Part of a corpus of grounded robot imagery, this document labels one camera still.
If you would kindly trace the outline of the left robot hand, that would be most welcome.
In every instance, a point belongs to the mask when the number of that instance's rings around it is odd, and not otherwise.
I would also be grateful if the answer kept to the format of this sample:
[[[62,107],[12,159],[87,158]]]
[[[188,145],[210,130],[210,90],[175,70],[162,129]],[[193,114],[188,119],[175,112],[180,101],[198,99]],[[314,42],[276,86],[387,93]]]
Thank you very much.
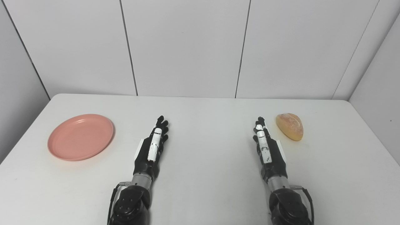
[[[159,175],[159,160],[164,151],[164,144],[168,140],[168,124],[164,116],[158,117],[150,135],[144,139],[135,159],[134,174],[147,174],[152,180]]]

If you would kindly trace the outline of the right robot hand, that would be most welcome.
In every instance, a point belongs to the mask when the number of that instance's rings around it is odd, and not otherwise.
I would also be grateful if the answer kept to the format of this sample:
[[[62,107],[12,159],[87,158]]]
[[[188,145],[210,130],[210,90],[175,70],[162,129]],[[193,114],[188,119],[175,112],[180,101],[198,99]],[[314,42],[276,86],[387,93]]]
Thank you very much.
[[[258,117],[253,131],[253,140],[256,142],[256,151],[262,165],[262,179],[268,182],[272,177],[287,178],[286,163],[278,142],[269,134],[263,117]]]

